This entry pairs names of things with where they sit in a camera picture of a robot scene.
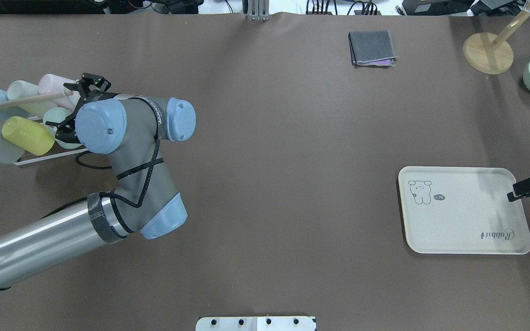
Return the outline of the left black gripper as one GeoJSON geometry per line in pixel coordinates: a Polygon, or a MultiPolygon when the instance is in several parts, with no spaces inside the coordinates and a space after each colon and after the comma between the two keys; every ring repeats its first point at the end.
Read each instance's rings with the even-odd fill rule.
{"type": "Polygon", "coordinates": [[[75,82],[66,82],[63,87],[73,94],[80,96],[76,104],[74,115],[68,115],[62,122],[46,122],[46,125],[57,128],[55,138],[61,141],[77,141],[78,136],[75,129],[76,115],[86,103],[107,100],[118,96],[118,93],[109,92],[111,82],[103,76],[91,73],[83,73],[81,79],[75,82]]]}

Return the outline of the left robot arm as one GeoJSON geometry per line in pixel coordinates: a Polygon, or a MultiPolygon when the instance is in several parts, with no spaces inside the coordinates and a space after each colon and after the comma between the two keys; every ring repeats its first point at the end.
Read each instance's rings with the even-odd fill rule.
{"type": "Polygon", "coordinates": [[[191,103],[111,93],[111,83],[83,73],[53,77],[34,101],[78,93],[73,113],[50,121],[56,138],[104,154],[119,186],[53,210],[0,237],[0,293],[11,285],[140,232],[151,240],[179,228],[187,212],[160,153],[162,140],[188,140],[196,127],[191,103]]]}

